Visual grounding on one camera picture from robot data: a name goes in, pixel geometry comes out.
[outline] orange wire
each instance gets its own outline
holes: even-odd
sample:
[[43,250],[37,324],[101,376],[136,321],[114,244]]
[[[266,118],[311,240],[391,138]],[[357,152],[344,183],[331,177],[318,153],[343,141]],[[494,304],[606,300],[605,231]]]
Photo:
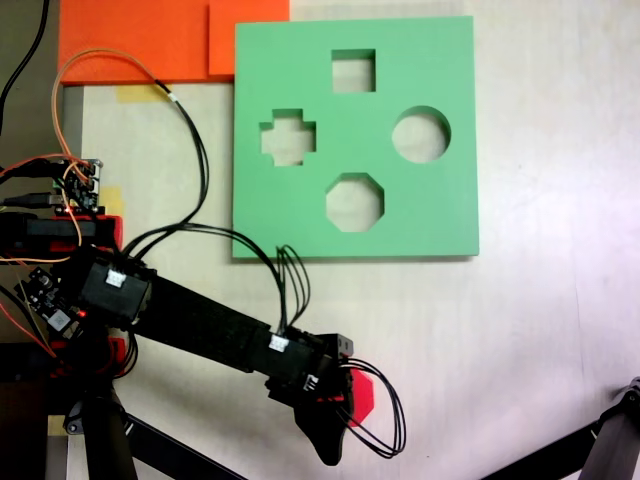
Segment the orange wire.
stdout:
[[83,57],[106,54],[112,55],[114,57],[124,58],[132,63],[135,63],[138,67],[140,67],[152,80],[157,80],[156,77],[149,68],[147,68],[140,60],[135,58],[133,55],[128,54],[127,52],[123,52],[121,50],[116,50],[114,48],[90,48],[87,50],[83,50],[81,52],[76,53],[73,57],[71,57],[67,62],[60,68],[58,75],[56,76],[55,82],[53,83],[53,91],[51,92],[51,116],[53,117],[53,129],[56,132],[56,137],[58,137],[58,142],[60,143],[60,147],[62,151],[71,154],[71,149],[69,148],[69,144],[64,138],[62,133],[62,128],[60,127],[60,119],[58,118],[58,91],[60,90],[60,82],[62,81],[62,77],[67,72],[67,70],[73,65],[75,62],[80,60]]
[[22,325],[20,325],[15,318],[13,318],[11,316],[11,314],[9,312],[7,312],[7,309],[4,308],[4,305],[2,305],[2,303],[0,303],[0,310],[2,310],[2,313],[4,313],[5,317],[7,317],[11,323],[13,323],[16,327],[18,327],[20,330],[22,330],[22,332],[27,335],[29,338],[31,338],[34,342],[36,342],[38,345],[40,345],[40,347],[42,347],[42,349],[47,352],[51,357],[53,358],[58,358],[58,356],[54,353],[53,350],[51,350],[50,348],[48,348],[44,343],[42,343],[40,340],[38,340],[36,338],[35,335],[31,334],[31,332],[29,332],[26,328],[24,328]]
[[[69,172],[71,171],[71,169],[73,168],[74,163],[71,163],[67,169],[64,172],[64,175],[62,176],[63,180],[66,180],[67,175],[69,175]],[[64,206],[65,209],[69,212],[69,216],[71,217],[71,221],[73,222],[73,225],[76,227],[76,232],[78,233],[78,247],[82,246],[82,232],[80,231],[80,225],[78,225],[78,221],[76,220],[76,217],[73,215],[73,209],[71,208],[71,206],[69,205],[69,199],[67,198],[67,194],[64,192],[64,190],[62,191],[62,199],[64,200]],[[4,262],[36,262],[36,263],[62,263],[62,262],[66,262],[67,260],[69,260],[71,257],[65,257],[65,258],[57,258],[55,260],[45,260],[45,259],[41,259],[41,258],[11,258],[11,259],[7,259],[7,258],[0,258],[0,262],[4,263]]]
[[26,160],[22,160],[21,162],[16,163],[15,165],[11,165],[10,167],[5,168],[0,172],[0,177],[11,170],[14,170],[22,165],[25,165],[29,162],[33,162],[34,160],[39,160],[41,158],[67,158],[73,162],[82,163],[83,165],[89,165],[89,162],[86,160],[82,160],[81,158],[74,157],[73,155],[69,155],[66,153],[49,153],[47,155],[38,155],[37,157],[27,158]]
[[5,253],[5,255],[6,255],[6,259],[7,259],[7,261],[8,261],[8,262],[16,262],[16,263],[17,263],[18,265],[20,265],[21,267],[24,267],[24,268],[26,268],[26,269],[27,269],[27,270],[29,270],[29,271],[33,271],[33,268],[31,268],[29,265],[27,265],[27,264],[26,264],[26,263],[24,263],[23,261],[20,261],[20,260],[14,260],[14,259],[11,257],[11,255],[7,255],[6,253]]

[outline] black cable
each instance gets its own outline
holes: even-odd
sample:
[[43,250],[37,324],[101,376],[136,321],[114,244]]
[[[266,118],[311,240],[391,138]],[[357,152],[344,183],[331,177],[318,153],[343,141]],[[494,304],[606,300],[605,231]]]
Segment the black cable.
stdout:
[[4,104],[5,104],[5,101],[7,100],[7,96],[9,95],[9,91],[11,90],[11,87],[13,87],[13,84],[16,82],[16,80],[18,79],[22,71],[25,69],[25,67],[33,57],[34,53],[36,53],[38,46],[40,46],[40,41],[42,40],[42,36],[44,35],[45,28],[47,27],[48,16],[49,16],[49,0],[44,0],[42,2],[42,17],[40,18],[40,26],[38,27],[38,33],[36,34],[36,38],[34,39],[33,44],[31,45],[31,48],[29,49],[25,57],[22,59],[22,62],[20,62],[20,65],[18,65],[18,68],[16,68],[15,72],[13,72],[11,77],[9,77],[9,80],[7,80],[6,85],[2,89],[2,94],[0,95],[0,135],[2,135],[2,123],[4,119]]
[[[407,443],[407,424],[404,416],[404,409],[402,408],[402,402],[400,401],[400,397],[396,392],[395,388],[389,382],[389,380],[384,376],[384,374],[374,367],[369,362],[364,360],[360,360],[357,358],[348,358],[342,364],[344,368],[356,369],[366,373],[369,373],[373,376],[378,377],[380,381],[384,384],[387,391],[389,392],[389,396],[391,398],[391,405],[393,408],[393,417],[394,417],[394,433],[393,433],[393,443],[391,445],[383,442],[373,433],[371,433],[366,427],[364,427],[360,422],[355,420],[349,412],[347,412],[344,408],[340,407],[336,410],[336,414],[338,417],[345,423],[347,428],[367,447],[369,447],[373,452],[380,455],[383,458],[393,458],[396,455],[402,453],[406,447]],[[355,427],[352,427],[350,422],[353,422],[357,428],[360,428],[364,431],[368,436],[369,440],[364,435],[361,435],[356,431]]]
[[62,176],[65,166],[62,163],[52,163],[46,158],[34,158],[29,163],[12,168],[6,174],[0,176],[0,185],[12,178],[42,178]]
[[249,250],[251,250],[269,268],[276,282],[276,286],[278,287],[278,292],[280,296],[281,320],[280,320],[280,325],[277,333],[278,335],[282,335],[284,333],[283,325],[284,326],[287,325],[287,305],[286,305],[286,297],[285,297],[285,292],[282,286],[280,274],[276,269],[276,267],[273,265],[273,262],[271,262],[271,259],[267,256],[267,254],[264,253],[264,251],[246,235],[243,235],[239,232],[235,232],[233,230],[229,230],[227,228],[213,227],[210,225],[203,225],[199,223],[186,223],[186,224],[176,223],[173,225],[167,225],[167,226],[156,228],[154,230],[150,230],[146,233],[143,233],[142,235],[138,236],[137,238],[129,242],[129,244],[122,251],[122,254],[125,257],[130,256],[131,252],[144,240],[146,240],[151,236],[154,236],[160,233],[165,233],[167,231],[172,231],[172,232],[184,231],[184,232],[206,233],[210,235],[219,235],[222,237],[235,240],[236,242],[241,243],[242,245],[247,247]]
[[38,337],[38,340],[46,344],[47,343],[46,340],[42,338],[42,335],[40,335],[40,330],[38,330],[38,327],[35,324],[35,320],[31,318],[31,315],[29,315],[29,311],[27,310],[27,307],[24,306],[24,303],[18,300],[18,298],[15,295],[13,295],[9,290],[7,290],[2,285],[0,285],[0,293],[2,293],[5,297],[11,300],[11,302],[13,302],[13,304],[20,309],[20,312],[22,313],[22,315],[24,315],[24,317],[27,319],[27,322],[29,322],[29,326],[31,327],[31,330],[33,330],[34,335]]
[[139,354],[138,340],[136,340],[136,337],[133,333],[131,334],[129,345],[131,346],[131,355],[123,364],[125,371],[122,374],[118,375],[116,378],[123,378],[129,375],[135,368],[136,363],[138,362],[138,354]]
[[[300,258],[298,253],[293,249],[293,247],[291,247],[290,245],[284,245],[283,247],[280,248],[280,250],[282,251],[282,256],[285,259],[285,261],[293,267],[297,280],[300,284],[300,289],[302,291],[302,306],[299,309],[296,309],[296,314],[293,316],[291,323],[288,325],[289,327],[291,327],[309,307],[309,302],[311,301],[311,280],[309,279],[309,274],[307,273],[307,269],[305,268],[304,263],[302,262],[302,259]],[[300,275],[300,271],[298,270],[298,267],[295,265],[291,255],[295,257],[297,264],[302,269],[306,286],[305,284],[302,283],[302,276]],[[293,276],[291,276],[291,280],[295,284],[295,280]]]
[[[296,298],[296,313],[295,315],[298,315],[298,312],[300,311],[300,295],[298,294],[298,284],[295,281],[295,278],[293,276],[292,273],[292,269],[295,271],[296,275],[298,276],[298,278],[300,278],[300,274],[297,271],[297,269],[295,268],[294,265],[290,264],[287,261],[287,258],[285,256],[285,252],[282,248],[276,248],[276,262],[278,265],[278,272],[280,274],[280,279],[282,281],[282,289],[285,292],[285,298],[286,298],[286,292],[287,292],[287,274],[289,274],[289,277],[291,277],[291,284],[293,285],[293,292]],[[304,289],[301,292],[302,294],[302,301],[304,302],[305,300],[305,292]],[[287,328],[287,325],[280,325],[280,329],[281,330],[285,330]]]
[[[165,91],[165,93],[167,93],[167,95],[171,95],[172,92],[171,90],[164,84],[162,83],[160,80],[156,80],[156,84],[162,88],[162,90]],[[180,221],[178,223],[178,225],[184,225],[188,222],[191,221],[191,219],[193,217],[196,216],[196,214],[200,211],[200,209],[202,208],[202,205],[204,205],[204,202],[207,198],[207,193],[209,191],[209,157],[207,155],[207,150],[204,146],[204,142],[202,141],[202,137],[200,137],[200,133],[198,132],[198,129],[195,125],[195,123],[193,123],[193,120],[191,119],[191,116],[189,115],[189,113],[187,113],[187,111],[185,110],[185,108],[182,106],[182,104],[177,101],[174,100],[174,103],[176,105],[176,107],[178,108],[178,110],[180,111],[180,114],[182,115],[182,117],[184,118],[185,122],[187,123],[187,127],[189,128],[189,131],[191,133],[191,137],[193,138],[193,143],[195,144],[196,147],[196,153],[198,155],[198,167],[200,170],[200,195],[198,198],[198,203],[196,205],[196,207],[193,209],[193,211],[191,213],[189,213],[189,215],[187,215],[182,221]],[[144,258],[144,256],[149,253],[149,251],[155,247],[158,243],[160,243],[161,241],[165,240],[166,238],[170,237],[171,235],[173,235],[176,231],[178,231],[177,229],[172,229],[172,230],[167,230],[163,235],[161,235],[160,237],[156,238],[155,240],[153,240],[151,243],[149,243],[146,247],[144,247],[140,252],[138,252],[135,256],[136,260],[142,260],[142,258]]]
[[131,358],[133,357],[133,350],[134,350],[133,335],[134,333],[131,330],[129,330],[129,346],[127,347],[127,354],[124,357],[123,367],[126,367],[128,363],[131,361]]

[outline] octagonal hole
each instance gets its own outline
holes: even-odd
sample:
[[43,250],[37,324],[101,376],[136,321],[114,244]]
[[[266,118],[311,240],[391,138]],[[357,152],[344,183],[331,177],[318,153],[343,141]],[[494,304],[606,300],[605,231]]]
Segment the octagonal hole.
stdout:
[[344,173],[327,191],[327,217],[343,232],[366,232],[384,215],[384,190],[366,173]]

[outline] orange foam board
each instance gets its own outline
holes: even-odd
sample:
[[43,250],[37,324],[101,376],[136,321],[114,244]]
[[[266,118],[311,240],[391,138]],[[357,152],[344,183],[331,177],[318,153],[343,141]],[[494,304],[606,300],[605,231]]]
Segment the orange foam board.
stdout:
[[[288,0],[60,0],[58,67],[81,50],[108,47],[136,56],[165,83],[232,81],[235,24],[288,18]],[[96,55],[63,83],[150,80],[126,60]]]
[[209,8],[209,76],[233,81],[236,24],[288,22],[289,0],[211,0]]

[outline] cross-shaped hole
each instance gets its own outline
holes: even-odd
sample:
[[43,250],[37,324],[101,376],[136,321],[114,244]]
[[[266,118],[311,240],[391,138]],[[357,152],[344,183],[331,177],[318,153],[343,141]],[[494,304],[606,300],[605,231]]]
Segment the cross-shaped hole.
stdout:
[[260,129],[262,153],[271,154],[276,167],[302,165],[304,155],[316,151],[316,122],[305,122],[301,109],[274,110],[273,122]]

